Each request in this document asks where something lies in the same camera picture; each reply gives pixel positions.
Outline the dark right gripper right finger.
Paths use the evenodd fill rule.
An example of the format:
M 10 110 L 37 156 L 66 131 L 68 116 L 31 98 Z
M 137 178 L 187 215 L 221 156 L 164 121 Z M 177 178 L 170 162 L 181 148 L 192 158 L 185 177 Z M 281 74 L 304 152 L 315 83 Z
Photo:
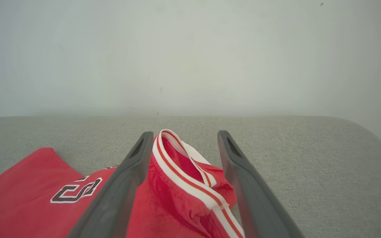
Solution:
M 228 131 L 218 132 L 223 172 L 234 187 L 246 238 L 305 238 Z

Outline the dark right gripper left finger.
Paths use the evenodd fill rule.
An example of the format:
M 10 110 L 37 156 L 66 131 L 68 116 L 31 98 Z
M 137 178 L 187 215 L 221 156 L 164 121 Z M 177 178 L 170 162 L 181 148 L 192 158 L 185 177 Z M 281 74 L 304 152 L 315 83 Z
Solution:
M 150 164 L 153 132 L 144 132 L 66 238 L 126 238 L 139 185 Z

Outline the red basketball jersey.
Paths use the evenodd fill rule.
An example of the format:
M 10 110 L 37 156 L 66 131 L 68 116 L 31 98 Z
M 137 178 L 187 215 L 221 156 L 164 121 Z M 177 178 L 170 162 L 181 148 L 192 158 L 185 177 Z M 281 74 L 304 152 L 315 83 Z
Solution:
M 116 166 L 84 176 L 52 148 L 40 148 L 0 175 L 0 238 L 65 238 Z M 137 188 L 127 238 L 245 238 L 222 169 L 174 131 L 156 135 Z

